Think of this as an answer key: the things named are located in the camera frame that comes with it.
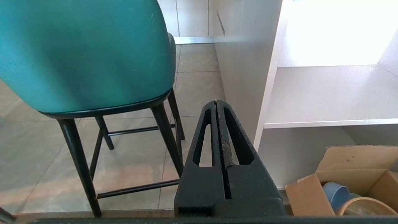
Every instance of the bar stool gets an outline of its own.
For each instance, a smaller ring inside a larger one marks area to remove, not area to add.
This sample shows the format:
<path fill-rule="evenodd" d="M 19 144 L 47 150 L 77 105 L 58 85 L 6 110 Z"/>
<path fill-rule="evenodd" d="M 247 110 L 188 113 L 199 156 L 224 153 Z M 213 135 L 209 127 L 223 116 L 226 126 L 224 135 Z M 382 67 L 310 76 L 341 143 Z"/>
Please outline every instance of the bar stool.
<path fill-rule="evenodd" d="M 0 78 L 29 106 L 57 119 L 95 217 L 101 216 L 100 198 L 178 184 L 97 194 L 92 181 L 103 138 L 113 150 L 111 136 L 158 129 L 182 174 L 185 136 L 172 88 L 176 46 L 156 0 L 1 1 L 0 30 Z M 158 126 L 108 131 L 104 115 L 145 108 Z M 90 167 L 74 121 L 85 117 L 95 117 L 100 127 Z"/>

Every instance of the blue bowl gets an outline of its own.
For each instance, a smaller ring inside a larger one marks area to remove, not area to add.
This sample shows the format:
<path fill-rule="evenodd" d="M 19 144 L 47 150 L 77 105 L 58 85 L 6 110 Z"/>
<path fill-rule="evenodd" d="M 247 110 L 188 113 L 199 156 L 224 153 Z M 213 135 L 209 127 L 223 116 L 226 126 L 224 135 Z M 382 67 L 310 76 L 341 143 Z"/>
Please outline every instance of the blue bowl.
<path fill-rule="evenodd" d="M 346 186 L 328 182 L 322 188 L 334 211 L 337 211 L 340 206 L 349 200 L 349 190 Z"/>

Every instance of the cardboard box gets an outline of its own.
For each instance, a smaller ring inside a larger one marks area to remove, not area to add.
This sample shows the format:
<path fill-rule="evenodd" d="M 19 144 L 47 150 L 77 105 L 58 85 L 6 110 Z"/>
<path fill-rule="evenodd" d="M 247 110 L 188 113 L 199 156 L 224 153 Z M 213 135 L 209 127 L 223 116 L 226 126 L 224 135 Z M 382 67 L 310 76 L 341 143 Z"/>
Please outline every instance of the cardboard box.
<path fill-rule="evenodd" d="M 398 212 L 398 173 L 389 171 L 398 147 L 329 147 L 314 174 L 285 187 L 295 216 L 335 216 L 322 185 L 336 182 L 351 193 L 384 202 Z"/>

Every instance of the tiled floor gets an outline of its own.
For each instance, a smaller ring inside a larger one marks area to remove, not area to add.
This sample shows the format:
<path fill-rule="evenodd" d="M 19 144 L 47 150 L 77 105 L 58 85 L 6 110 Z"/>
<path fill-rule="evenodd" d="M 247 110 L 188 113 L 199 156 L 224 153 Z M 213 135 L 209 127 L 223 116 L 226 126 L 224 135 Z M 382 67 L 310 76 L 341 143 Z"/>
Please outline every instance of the tiled floor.
<path fill-rule="evenodd" d="M 175 93 L 186 135 L 186 157 L 202 106 L 224 99 L 215 47 L 177 46 Z M 31 109 L 0 83 L 0 206 L 11 213 L 90 211 L 65 140 L 55 120 Z M 171 116 L 170 108 L 166 110 Z M 123 130 L 156 125 L 150 110 L 106 116 L 108 128 Z M 77 120 L 88 161 L 98 126 L 93 119 Z M 94 184 L 97 192 L 177 178 L 159 131 L 112 137 L 105 142 Z M 210 138 L 205 138 L 203 166 L 211 165 Z M 176 186 L 100 199 L 102 210 L 172 208 Z"/>

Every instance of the teal upholstered backrest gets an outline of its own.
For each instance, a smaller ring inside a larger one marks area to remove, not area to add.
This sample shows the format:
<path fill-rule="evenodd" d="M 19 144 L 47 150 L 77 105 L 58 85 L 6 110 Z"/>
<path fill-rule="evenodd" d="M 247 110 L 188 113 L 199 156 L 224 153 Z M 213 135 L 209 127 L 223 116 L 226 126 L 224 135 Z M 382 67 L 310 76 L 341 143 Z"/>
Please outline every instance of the teal upholstered backrest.
<path fill-rule="evenodd" d="M 0 0 L 0 79 L 42 112 L 159 96 L 174 47 L 156 0 Z"/>

